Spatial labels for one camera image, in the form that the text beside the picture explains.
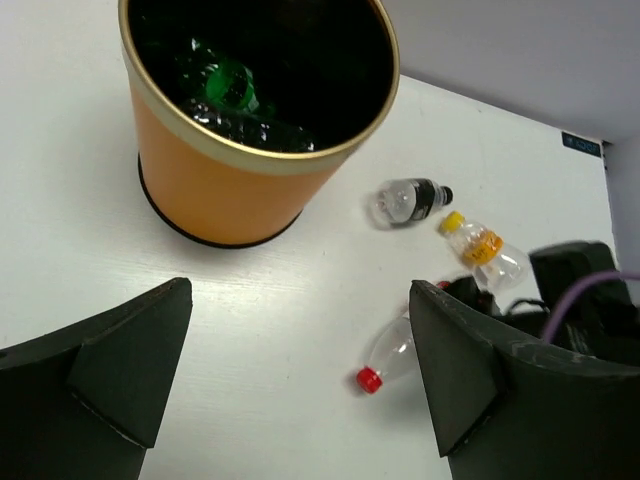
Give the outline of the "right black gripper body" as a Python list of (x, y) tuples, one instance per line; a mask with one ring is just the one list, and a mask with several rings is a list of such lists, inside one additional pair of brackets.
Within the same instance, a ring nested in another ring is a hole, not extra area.
[(501, 310), (495, 296), (482, 289), (472, 276), (439, 281), (437, 287), (471, 309), (530, 335), (538, 335), (550, 315), (546, 304), (537, 299), (517, 299)]

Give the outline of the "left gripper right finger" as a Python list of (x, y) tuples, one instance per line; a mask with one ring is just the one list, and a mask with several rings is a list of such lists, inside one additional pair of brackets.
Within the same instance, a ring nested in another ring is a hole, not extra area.
[(541, 342), (422, 280), (410, 321), (455, 479), (635, 479), (639, 370)]

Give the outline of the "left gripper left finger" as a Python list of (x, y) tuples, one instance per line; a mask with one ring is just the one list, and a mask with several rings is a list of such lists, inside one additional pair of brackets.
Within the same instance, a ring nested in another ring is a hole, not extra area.
[(174, 278), (1, 352), (4, 479), (136, 479), (155, 446), (192, 313)]

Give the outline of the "large red-label clear bottle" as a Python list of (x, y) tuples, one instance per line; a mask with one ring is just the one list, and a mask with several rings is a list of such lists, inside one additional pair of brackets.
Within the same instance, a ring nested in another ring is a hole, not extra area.
[(418, 370), (417, 347), (406, 302), (376, 337), (368, 357), (355, 373), (355, 383), (365, 394), (373, 395), (384, 386), (416, 375)]

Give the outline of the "black-label small clear bottle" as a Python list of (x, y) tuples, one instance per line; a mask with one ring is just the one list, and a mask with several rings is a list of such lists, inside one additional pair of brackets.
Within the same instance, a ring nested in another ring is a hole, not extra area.
[(452, 203), (453, 190), (427, 178), (390, 180), (372, 195), (369, 211), (381, 227), (399, 228), (425, 220)]

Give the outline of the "small red-label clear bottle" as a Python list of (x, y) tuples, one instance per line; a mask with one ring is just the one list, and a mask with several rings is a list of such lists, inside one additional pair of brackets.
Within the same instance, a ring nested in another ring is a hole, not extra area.
[(308, 153), (320, 146), (316, 136), (309, 131), (276, 119), (220, 109), (195, 98), (185, 100), (179, 108), (207, 130), (252, 148), (280, 153)]

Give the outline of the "green plastic bottle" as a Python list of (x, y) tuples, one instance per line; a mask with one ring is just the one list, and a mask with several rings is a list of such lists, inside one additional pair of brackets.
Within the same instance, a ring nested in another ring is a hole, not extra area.
[(215, 107), (274, 117), (276, 106), (253, 71), (202, 38), (183, 40), (173, 54), (183, 93)]

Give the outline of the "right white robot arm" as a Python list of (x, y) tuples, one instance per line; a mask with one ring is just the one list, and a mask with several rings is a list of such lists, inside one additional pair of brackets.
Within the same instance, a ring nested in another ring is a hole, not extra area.
[[(529, 254), (538, 299), (518, 299), (505, 311), (495, 296), (471, 276), (438, 287), (463, 304), (498, 321), (539, 337), (561, 296), (582, 277), (613, 270), (610, 248), (602, 242), (571, 241)], [(565, 313), (553, 344), (620, 364), (639, 365), (639, 306), (625, 281), (616, 279), (586, 289)]]

